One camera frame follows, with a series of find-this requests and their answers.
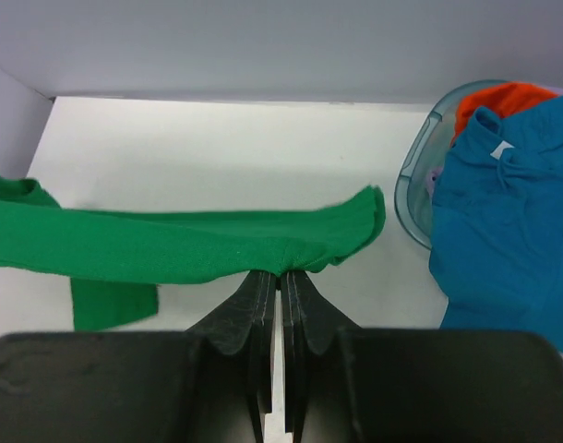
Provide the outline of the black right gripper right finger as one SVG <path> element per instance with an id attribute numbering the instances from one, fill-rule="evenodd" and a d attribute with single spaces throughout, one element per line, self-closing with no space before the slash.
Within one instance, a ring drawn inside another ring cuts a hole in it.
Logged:
<path id="1" fill-rule="evenodd" d="M 341 329 L 359 326 L 327 300 L 306 272 L 280 277 L 285 431 L 302 439 L 310 366 L 331 346 Z"/>

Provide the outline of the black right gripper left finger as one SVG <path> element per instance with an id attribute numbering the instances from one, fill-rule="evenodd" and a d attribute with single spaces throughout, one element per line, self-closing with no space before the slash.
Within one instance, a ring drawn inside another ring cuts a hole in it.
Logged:
<path id="1" fill-rule="evenodd" d="M 256 442 L 264 440 L 272 412 L 277 277 L 250 271 L 236 291 L 190 327 L 222 355 L 238 358 Z"/>

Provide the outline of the green t shirt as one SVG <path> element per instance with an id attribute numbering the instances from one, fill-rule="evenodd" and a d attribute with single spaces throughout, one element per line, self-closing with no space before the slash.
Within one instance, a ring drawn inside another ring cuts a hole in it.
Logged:
<path id="1" fill-rule="evenodd" d="M 38 181 L 0 177 L 0 268 L 68 277 L 75 329 L 96 331 L 154 316 L 162 284 L 337 266 L 385 220 L 376 186 L 320 210 L 120 212 L 64 209 Z"/>

